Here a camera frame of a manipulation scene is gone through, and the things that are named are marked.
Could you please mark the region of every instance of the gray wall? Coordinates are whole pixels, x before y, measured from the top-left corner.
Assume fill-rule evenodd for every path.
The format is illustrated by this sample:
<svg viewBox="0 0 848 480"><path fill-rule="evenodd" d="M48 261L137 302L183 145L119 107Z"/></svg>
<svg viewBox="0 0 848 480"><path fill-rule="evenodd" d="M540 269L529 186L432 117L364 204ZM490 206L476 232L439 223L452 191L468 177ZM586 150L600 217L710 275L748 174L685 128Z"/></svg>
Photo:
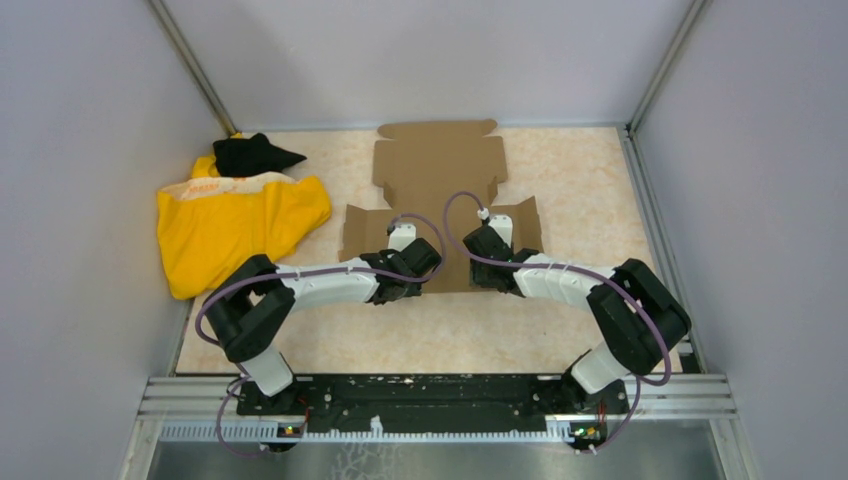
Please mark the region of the gray wall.
<svg viewBox="0 0 848 480"><path fill-rule="evenodd" d="M0 476L114 478L183 308L154 192L221 131L143 1L0 19Z"/></svg>
<svg viewBox="0 0 848 480"><path fill-rule="evenodd" d="M168 0L244 130L629 120L690 0Z"/></svg>
<svg viewBox="0 0 848 480"><path fill-rule="evenodd" d="M715 2L638 134L762 473L843 478L848 3Z"/></svg>

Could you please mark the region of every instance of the cardboard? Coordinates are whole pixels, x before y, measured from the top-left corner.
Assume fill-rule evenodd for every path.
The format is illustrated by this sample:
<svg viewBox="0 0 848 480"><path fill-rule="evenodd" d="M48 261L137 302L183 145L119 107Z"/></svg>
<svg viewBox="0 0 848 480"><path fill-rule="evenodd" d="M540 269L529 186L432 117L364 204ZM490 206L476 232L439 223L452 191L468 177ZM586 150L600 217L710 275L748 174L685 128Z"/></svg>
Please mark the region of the cardboard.
<svg viewBox="0 0 848 480"><path fill-rule="evenodd" d="M495 127L494 120L480 120L394 123L378 128L386 140L374 144L372 181L383 188L383 198L392 208L363 210L348 205L339 260L385 249L386 227L403 212L424 215L441 230L445 202L459 190L477 194L491 213L512 217L516 251L524 247L542 251L535 197L518 205L491 206L498 184L507 179L503 138L489 136ZM438 248L435 234L426 225L411 221L416 223L418 235ZM453 235L462 241L480 226L474 201L467 197L454 201L448 221ZM470 284L468 259L447 239L445 242L447 263L438 276L424 285L423 292L479 290Z"/></svg>

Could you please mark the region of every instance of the purple cable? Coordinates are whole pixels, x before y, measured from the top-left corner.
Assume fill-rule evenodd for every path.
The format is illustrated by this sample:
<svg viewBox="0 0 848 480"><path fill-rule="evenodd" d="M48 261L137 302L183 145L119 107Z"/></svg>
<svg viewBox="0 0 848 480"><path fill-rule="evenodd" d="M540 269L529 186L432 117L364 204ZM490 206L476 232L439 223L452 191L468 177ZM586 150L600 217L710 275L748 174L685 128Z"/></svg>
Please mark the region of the purple cable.
<svg viewBox="0 0 848 480"><path fill-rule="evenodd" d="M397 217L395 217L394 219L392 219L392 221L389 225L394 225L401 218L415 218L417 220L424 222L428 227L433 229L433 232L435 232L436 237L439 239L439 249L441 250L442 261L439 262L439 264L436 265L436 268L434 268L433 271L430 272L429 274L424 275L423 277L420 277L420 278L416 278L416 277L407 277L405 275L399 275L399 274L393 273L393 272L387 272L385 270L378 270L378 269L375 269L375 268L353 267L350 270L348 270L347 267L330 267L330 268L322 268L322 269L319 269L319 270L312 270L310 272L302 272L302 273L300 273L299 276L300 277L316 277L316 276L319 276L319 275L329 275L329 274L332 274L332 273L360 272L360 273L373 273L374 275L382 275L384 277L394 278L394 279L397 279L397 280L403 280L405 282L412 282L412 283L422 283L422 282L426 282L427 280L430 280L431 278L436 276L442 270L442 267L445 264L445 259L447 258L447 253L448 253L447 245L445 245L445 239L444 239L444 237L442 237L442 233L439 231L438 228L436 228L436 225L433 224L433 222L431 222L430 220L428 220L424 216L419 215L417 213L402 213L402 214L398 215ZM239 290L239 289L241 289L241 288L243 288L247 285L252 285L254 283L259 283L259 282L264 282L264 281L267 281L267 280L282 280L284 278L298 278L298 274L289 272L289 273L268 273L268 274L265 274L265 275L257 275L255 277L250 277L250 278L246 278L244 280L238 281L238 282L222 289L221 291L219 291L216 294L212 295L211 297L207 298L205 302L203 302L203 305L200 307L200 311L197 312L197 317L195 317L195 319L194 319L194 331L197 332L197 335L200 338L202 338L203 340L205 340L206 342L211 343L212 345L220 346L220 343L217 340L215 340L214 338L210 337L209 335L206 335L203 332L203 328L201 327L201 322L203 320L203 317L206 315L206 312L209 310L209 307L212 306L215 302L217 302L221 298L223 298L224 296L229 295L230 293L232 293L236 290ZM241 366L241 364L237 363L236 367L238 367L239 371L241 371L241 373L243 373L245 376L244 376L244 378L241 378L240 380L236 381L231 388L227 389L227 395L224 397L224 401L221 402L221 407L218 409L218 417L217 417L216 423L215 423L215 435L218 437L218 442L224 448L226 448L228 451L230 451L231 453L238 455L239 457L242 457L242 458L259 458L262 455L264 455L265 452L260 452L260 453L239 452L238 450L231 447L226 441L224 441L224 435L221 433L221 419L224 416L224 407L227 406L227 403L230 401L231 398L235 397L235 394L233 393L233 391L235 391L237 388L244 385L245 382L250 380L250 376L248 375L247 371L245 371L244 367Z"/></svg>
<svg viewBox="0 0 848 480"><path fill-rule="evenodd" d="M267 453L265 450L260 450L259 453L245 453L239 452L235 448L233 448L229 443L224 440L224 434L221 431L221 420L224 418L224 408L226 408L227 403L229 403L231 398L235 398L236 394L234 393L236 390L241 388L242 385L245 384L249 380L248 377L243 377L238 379L232 386L227 388L227 395L224 396L224 401L221 402L221 407L218 408L218 416L215 417L215 436L218 437L218 443L221 444L224 448L229 450L233 455L238 455L241 458L260 458Z"/></svg>
<svg viewBox="0 0 848 480"><path fill-rule="evenodd" d="M459 250L460 253L462 253L463 255L465 255L468 258L471 258L473 260L477 260L478 262L481 262L481 263L487 263L489 265L494 265L494 266L497 266L497 267L507 267L507 268L515 268L515 269L520 269L520 268L543 268L543 269L556 268L556 269L561 269L561 270L571 270L574 273L579 273L580 275L592 278L594 280L597 280L599 282L602 282L602 283L610 286L613 290L615 290L615 292L617 294L619 294L621 296L621 298L624 299L625 302L629 303L630 306L633 307L634 310L636 310L636 313L645 322L645 325L648 327L648 330L651 331L651 334L654 336L654 340L657 342L657 345L659 346L660 352L662 353L663 363L665 365L665 368L663 370L663 377L660 380L652 380L650 378L645 378L645 377L641 377L641 376L638 376L638 375L636 375L636 376L639 377L640 380L644 381L645 383L647 383L649 385L662 386L662 385L665 385L666 383L668 383L669 379L671 379L671 356L668 353L668 347L665 345L665 341L663 340L662 334L660 334L660 331L657 328L657 325L651 319L650 315L648 315L648 312L646 312L645 309L642 308L642 305L639 305L639 302L637 302L636 299L633 298L633 296L631 296L629 293L627 293L627 291L624 290L623 288L621 288L617 283L615 283L612 280L604 277L603 275L601 275L597 272L594 272L592 270L586 269L586 268L578 267L576 265L566 265L566 264L563 264L563 263L555 263L555 264L551 265L551 264L547 264L547 263L502 262L500 260L492 260L491 258L481 257L479 255L475 255L475 254L469 252L468 249L466 249L464 245L462 245L459 241L456 240L456 238L454 238L453 234L451 234L450 227L448 226L448 212L450 210L450 206L451 206L451 204L453 203L454 200L456 200L458 197L461 197L461 196L471 197L472 199L474 199L475 202L477 202L477 206L479 207L479 210L485 209L485 207L483 206L483 202L480 201L480 199L477 197L477 195L474 195L473 193L468 192L468 191L463 190L463 191L456 192L448 199L447 203L445 203L445 209L442 211L442 224L444 225L444 228L445 228L445 236L448 237L448 241L454 246L454 248Z"/></svg>
<svg viewBox="0 0 848 480"><path fill-rule="evenodd" d="M600 282L602 282L606 285L609 285L613 290L615 290L616 293L618 293L621 296L621 298L624 299L624 301L626 301L628 304L630 304L630 306L632 306L636 310L636 313L639 314L639 317L642 318L642 320L645 322L645 325L647 325L648 329L651 331L651 334L654 336L654 340L657 342L657 345L659 345L660 352L662 352L662 356L663 356L663 363L664 363L664 366L665 366L665 368L663 370L663 377L660 380L652 380L650 378L645 378L641 375L636 375L636 374L633 375L634 377L636 377L636 394L633 396L633 402L630 404L630 410L627 411L627 415L625 415L624 419L621 421L621 424L619 424L618 428L616 428L615 431L609 437L607 437L607 440L604 443L602 443L598 447L595 447L594 450L591 450L591 449L589 449L589 450L579 450L579 452L581 452L581 453L597 454L600 450L604 449L607 445L612 443L613 440L618 438L618 436L624 430L624 427L627 426L628 423L630 423L630 419L633 417L633 414L636 412L636 406L639 404L639 398L642 396L642 383L641 382L644 381L645 383L648 383L650 385L662 386L662 385L665 385L666 383L668 383L668 381L671 379L671 356L668 353L668 347L666 346L665 341L663 340L659 329L657 329L656 324L651 319L650 315L648 315L648 312L646 312L645 309L642 308L641 305L639 305L639 302L637 302L636 299L633 298L633 296L631 296L629 293L627 293L627 291L624 290L623 288L621 288L617 283L613 282L612 280L604 277L603 275L601 275L597 272L593 272L592 270L577 267L577 266L574 266L574 265L565 265L565 264L562 264L562 263L556 263L556 264L553 264L553 265L549 265L549 264L546 264L546 263L502 262L502 261L499 261L499 260L492 260L490 258L485 258L485 257L481 257L479 255L474 255L473 253L469 252L468 249L466 249L464 245L460 244L453 237L453 235L451 234L451 231L450 231L450 227L448 226L448 212L450 210L450 206L451 206L451 204L453 203L454 200L456 200L458 197L461 197L461 196L471 197L472 199L474 199L474 201L477 202L478 210L484 210L485 209L485 207L483 206L483 202L480 201L480 198L478 198L477 195L475 195L471 192L468 192L468 191L459 191L459 192L454 193L448 199L447 203L445 203L445 209L442 212L442 225L445 228L445 236L448 237L448 241L451 242L451 244L453 244L454 248L459 250L460 253L462 253L463 255L465 255L468 258L471 258L473 260L477 260L478 262L487 263L489 265L494 265L494 266L498 266L498 267L508 267L508 268L516 268L516 269L519 269L519 268L544 268L544 269L557 268L557 269L562 269L562 270L571 270L575 273L579 273L580 275L587 276L589 278L598 280L598 281L600 281Z"/></svg>
<svg viewBox="0 0 848 480"><path fill-rule="evenodd" d="M447 250L448 249L447 249L447 245L445 244L445 239L444 239L444 237L442 237L442 233L439 231L438 228L436 228L436 225L433 224L433 222L431 222L430 220L428 220L424 216L419 215L417 213L402 213L402 214L398 215L397 217L395 217L392 220L392 222L390 223L390 225L394 225L401 218L414 218L414 219L417 219L417 220L424 222L428 227L433 229L433 232L435 232L436 237L439 239L439 249L441 250L442 261L439 262L439 264L436 265L436 268L434 268L433 271L430 272L429 274L424 275L423 277L420 277L420 278L416 278L416 277L408 277L406 275L400 275L400 274L397 274L397 273L394 273L394 272L387 272L385 270L378 270L376 268L353 267L353 268L348 270L347 267L330 267L330 268L322 268L322 269L319 269L319 270L312 270L312 271L309 271L309 272L301 272L299 276L301 278L306 278L306 277L317 277L319 275L329 275L329 274L333 274L333 273L359 272L359 273L372 273L374 275L382 275L384 277L394 278L396 280L403 280L404 282L412 282L412 283L423 283L423 282L426 282L427 280L430 280L431 278L435 277L442 270L442 267L445 264L445 260L447 259L447 253L448 253ZM221 289L219 292L215 293L211 297L207 298L205 302L203 302L203 306L200 307L200 311L197 312L197 316L194 319L194 331L197 332L197 335L200 338L202 338L204 341L206 341L207 343L211 343L212 345L219 345L220 346L220 343L218 343L217 340L210 337L209 335L206 335L206 333L203 332L203 328L201 327L203 317L206 315L206 312L209 310L209 307L211 307L215 302L217 302L221 298L225 297L226 295L229 295L230 293L235 292L236 290L239 290L239 289L241 289L241 288L243 288L247 285L252 285L254 283L259 283L259 282L265 282L265 281L268 281L268 280L282 280L282 279L290 279L290 278L298 278L298 274L294 273L294 272L266 273L265 275L257 275L255 277L246 278L246 279L238 281L238 282L236 282L232 285L229 285L224 289ZM239 370L242 371L242 373L245 373L245 374L247 373L241 368L241 365L237 365L237 366L239 367Z"/></svg>

